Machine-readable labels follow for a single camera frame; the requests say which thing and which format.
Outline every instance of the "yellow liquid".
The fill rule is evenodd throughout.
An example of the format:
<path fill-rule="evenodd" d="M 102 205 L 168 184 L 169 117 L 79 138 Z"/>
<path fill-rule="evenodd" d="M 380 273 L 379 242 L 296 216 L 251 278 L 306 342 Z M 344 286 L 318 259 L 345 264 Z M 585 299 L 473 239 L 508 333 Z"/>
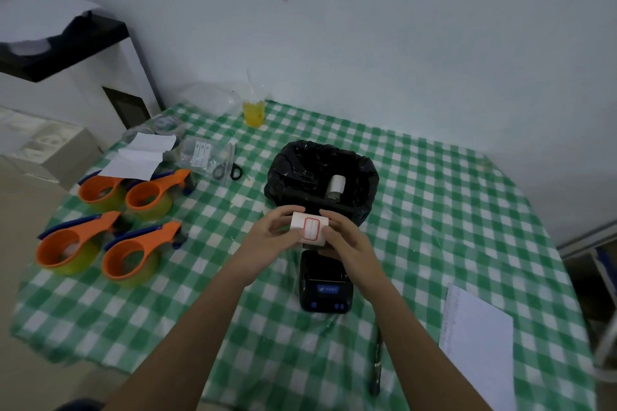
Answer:
<path fill-rule="evenodd" d="M 243 103 L 244 122 L 249 127 L 260 127 L 266 117 L 266 104 L 263 101 L 258 103 Z"/>

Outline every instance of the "white wall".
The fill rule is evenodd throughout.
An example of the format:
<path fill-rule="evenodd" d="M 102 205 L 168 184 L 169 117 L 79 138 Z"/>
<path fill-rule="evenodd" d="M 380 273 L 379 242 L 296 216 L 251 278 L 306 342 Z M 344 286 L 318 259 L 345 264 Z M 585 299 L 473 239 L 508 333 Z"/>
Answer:
<path fill-rule="evenodd" d="M 167 103 L 250 68 L 277 100 L 487 152 L 558 243 L 615 219 L 615 0 L 94 1 Z"/>

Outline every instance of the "person's right hand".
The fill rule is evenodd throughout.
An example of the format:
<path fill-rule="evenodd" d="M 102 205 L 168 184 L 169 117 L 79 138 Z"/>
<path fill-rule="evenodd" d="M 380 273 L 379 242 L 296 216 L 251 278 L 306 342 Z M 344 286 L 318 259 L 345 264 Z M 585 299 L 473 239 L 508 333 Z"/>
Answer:
<path fill-rule="evenodd" d="M 371 302 L 380 286 L 388 282 L 371 242 L 358 226 L 343 215 L 327 210 L 319 212 L 330 220 L 329 227 L 323 228 L 323 235 L 334 247 L 321 249 L 319 253 L 343 262 L 347 276 L 358 286 L 364 298 Z"/>

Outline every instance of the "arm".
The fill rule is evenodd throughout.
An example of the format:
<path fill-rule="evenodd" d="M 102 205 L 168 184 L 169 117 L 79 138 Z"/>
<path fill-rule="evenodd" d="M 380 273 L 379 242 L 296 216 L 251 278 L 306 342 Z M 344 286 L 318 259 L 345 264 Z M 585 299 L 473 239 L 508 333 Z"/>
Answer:
<path fill-rule="evenodd" d="M 282 206 L 253 225 L 204 292 L 113 394 L 105 411 L 195 410 L 243 289 L 302 237 L 302 230 L 280 230 L 289 226 L 287 215 L 294 211 L 304 208 Z"/>
<path fill-rule="evenodd" d="M 377 324 L 411 409 L 490 410 L 482 397 L 439 349 L 386 278 L 368 237 L 344 216 L 321 210 L 334 249 L 320 254 L 343 262 L 347 275 L 373 305 Z"/>

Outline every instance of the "notebook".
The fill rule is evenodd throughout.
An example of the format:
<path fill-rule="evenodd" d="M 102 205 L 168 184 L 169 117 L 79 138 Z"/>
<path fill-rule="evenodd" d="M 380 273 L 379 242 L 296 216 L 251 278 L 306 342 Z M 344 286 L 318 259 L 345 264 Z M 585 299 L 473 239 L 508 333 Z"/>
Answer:
<path fill-rule="evenodd" d="M 451 285 L 439 347 L 495 411 L 515 411 L 512 317 Z"/>

